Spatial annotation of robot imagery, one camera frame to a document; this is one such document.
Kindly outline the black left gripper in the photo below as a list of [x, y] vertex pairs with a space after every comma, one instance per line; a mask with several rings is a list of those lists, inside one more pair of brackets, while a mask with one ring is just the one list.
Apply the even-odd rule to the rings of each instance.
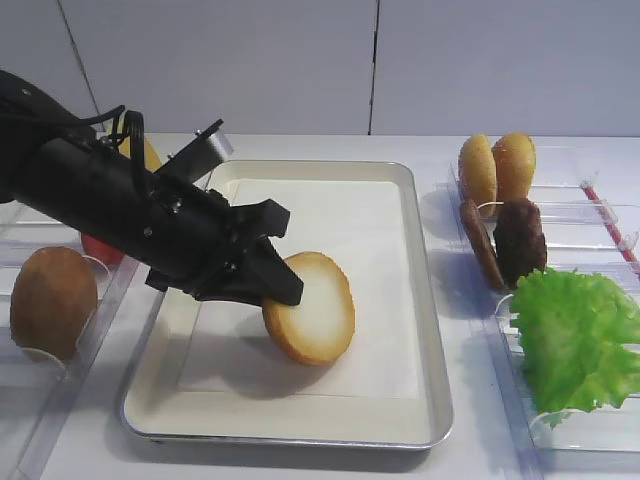
[[160, 178], [150, 200], [142, 259], [148, 286], [198, 301], [300, 303], [304, 282], [265, 238], [286, 234], [290, 211], [282, 205], [267, 199], [232, 207], [218, 192], [173, 177]]

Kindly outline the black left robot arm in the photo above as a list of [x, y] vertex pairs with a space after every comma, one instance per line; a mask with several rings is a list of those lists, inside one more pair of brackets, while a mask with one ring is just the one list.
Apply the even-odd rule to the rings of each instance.
[[105, 136], [45, 92], [1, 75], [1, 199], [19, 201], [150, 269], [154, 289], [199, 301], [296, 305], [302, 280], [272, 245], [290, 214], [277, 202], [233, 206], [198, 181], [231, 148], [212, 124], [156, 171], [145, 165], [141, 113], [116, 107]]

